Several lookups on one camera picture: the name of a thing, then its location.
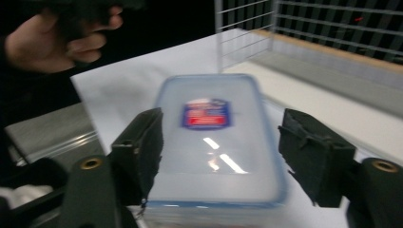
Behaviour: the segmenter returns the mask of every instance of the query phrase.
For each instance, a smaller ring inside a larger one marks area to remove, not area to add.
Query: transparent container
[[[275,128],[252,77],[173,77],[156,106],[163,110],[164,146],[147,217],[240,224],[240,215],[282,205],[286,183]]]

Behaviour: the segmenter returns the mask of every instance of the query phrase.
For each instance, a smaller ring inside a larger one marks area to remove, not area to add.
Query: metal wire grid
[[[215,3],[221,69],[270,49],[269,38],[254,31],[273,29],[276,23],[273,0],[216,0]]]
[[[403,63],[400,0],[277,1],[276,32],[391,63]]]

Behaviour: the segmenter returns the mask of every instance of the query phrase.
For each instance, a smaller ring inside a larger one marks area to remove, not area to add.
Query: wooden edge
[[[289,37],[289,36],[285,36],[285,35],[280,35],[280,34],[274,34],[270,31],[266,31],[266,30],[254,30],[254,32],[256,34],[265,36],[265,37],[274,37],[275,40],[280,40],[289,44],[293,44],[299,47],[304,47],[304,48],[309,48],[309,49],[313,49],[316,51],[320,51],[323,53],[327,53],[327,54],[332,54],[335,55],[337,57],[341,57],[341,58],[345,58],[345,59],[349,59],[349,60],[353,60],[353,61],[357,61],[359,63],[363,63],[366,65],[371,65],[373,67],[379,67],[379,68],[383,68],[383,69],[387,69],[389,71],[393,71],[396,73],[403,73],[403,66],[398,65],[398,64],[394,64],[394,63],[389,63],[386,61],[382,61],[382,60],[378,60],[378,59],[374,59],[374,58],[370,58],[367,56],[363,56],[363,55],[359,55],[359,54],[354,54],[348,51],[344,51],[344,50],[339,50],[336,48],[332,48],[332,47],[326,47],[326,46],[322,46],[322,45],[318,45],[315,43],[311,43],[311,42],[307,42],[307,41],[303,41],[303,40],[299,40],[293,37]]]

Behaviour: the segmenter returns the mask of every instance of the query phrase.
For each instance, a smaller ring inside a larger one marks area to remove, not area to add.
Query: plastic food container
[[[164,147],[147,220],[254,225],[255,216],[282,205],[286,184],[275,128],[252,77],[173,77],[156,106],[163,110]]]

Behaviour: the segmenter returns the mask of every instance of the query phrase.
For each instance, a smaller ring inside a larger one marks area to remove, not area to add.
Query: human hand
[[[6,38],[6,54],[10,64],[19,69],[55,73],[74,67],[74,61],[91,63],[101,57],[106,43],[102,29],[117,29],[123,21],[122,9],[109,10],[109,25],[99,23],[85,25],[86,37],[66,42],[57,27],[58,17],[48,9],[35,15]]]

